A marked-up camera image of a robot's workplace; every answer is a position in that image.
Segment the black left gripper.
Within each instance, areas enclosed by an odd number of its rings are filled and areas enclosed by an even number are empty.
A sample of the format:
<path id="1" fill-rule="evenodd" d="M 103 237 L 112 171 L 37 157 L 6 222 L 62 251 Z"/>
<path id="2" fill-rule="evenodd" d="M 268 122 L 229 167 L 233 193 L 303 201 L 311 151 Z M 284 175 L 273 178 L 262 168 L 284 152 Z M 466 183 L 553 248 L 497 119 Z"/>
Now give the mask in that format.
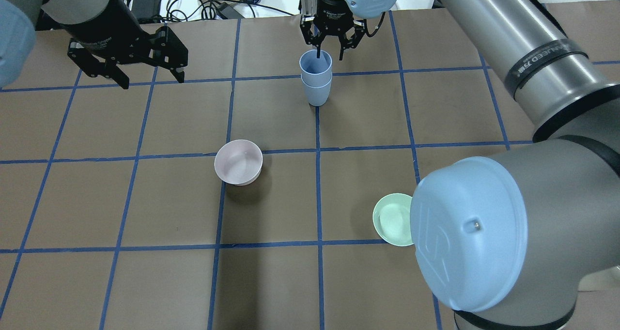
<path id="1" fill-rule="evenodd" d="M 124 90 L 130 78 L 121 65 L 145 63 L 167 69 L 178 83 L 185 82 L 188 49 L 171 27 L 160 27 L 153 34 L 139 30 L 135 35 L 116 35 L 98 43 L 81 43 L 71 38 L 67 56 L 87 76 L 110 78 Z"/>

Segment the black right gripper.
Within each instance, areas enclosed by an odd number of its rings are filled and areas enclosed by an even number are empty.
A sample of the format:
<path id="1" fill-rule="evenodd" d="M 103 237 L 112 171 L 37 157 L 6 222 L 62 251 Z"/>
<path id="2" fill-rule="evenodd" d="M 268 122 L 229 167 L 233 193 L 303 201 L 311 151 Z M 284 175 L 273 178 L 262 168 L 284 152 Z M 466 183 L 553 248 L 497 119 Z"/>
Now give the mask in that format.
<path id="1" fill-rule="evenodd" d="M 339 61 L 343 60 L 346 50 L 357 48 L 366 35 L 363 22 L 355 21 L 350 12 L 321 12 L 315 16 L 302 16 L 300 30 L 304 41 L 314 48 L 317 59 L 321 58 L 321 43 L 324 39 L 328 36 L 338 38 Z"/>

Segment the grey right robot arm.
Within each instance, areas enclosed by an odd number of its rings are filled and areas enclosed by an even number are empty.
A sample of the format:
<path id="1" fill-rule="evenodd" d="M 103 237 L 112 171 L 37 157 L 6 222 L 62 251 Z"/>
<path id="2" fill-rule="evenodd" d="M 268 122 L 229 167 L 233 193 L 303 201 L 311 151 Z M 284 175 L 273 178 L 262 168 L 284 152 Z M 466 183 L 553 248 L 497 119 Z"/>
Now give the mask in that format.
<path id="1" fill-rule="evenodd" d="M 533 122 L 533 143 L 428 174 L 417 264 L 459 330 L 560 330 L 583 277 L 619 264 L 619 85 L 536 0 L 437 0 Z M 301 0 L 321 35 L 396 0 Z M 324 14 L 335 19 L 323 24 Z"/>

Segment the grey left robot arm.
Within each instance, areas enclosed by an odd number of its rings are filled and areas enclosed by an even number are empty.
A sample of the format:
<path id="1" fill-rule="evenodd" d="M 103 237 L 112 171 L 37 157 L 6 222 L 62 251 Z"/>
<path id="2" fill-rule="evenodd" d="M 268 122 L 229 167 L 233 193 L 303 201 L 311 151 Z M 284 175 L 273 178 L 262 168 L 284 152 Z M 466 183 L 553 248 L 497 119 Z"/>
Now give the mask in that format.
<path id="1" fill-rule="evenodd" d="M 122 0 L 1 0 L 1 86 L 14 83 L 33 50 L 40 12 L 71 35 L 67 55 L 89 77 L 128 89 L 120 65 L 145 63 L 168 70 L 179 83 L 206 49 L 186 47 L 171 27 L 142 29 Z"/>

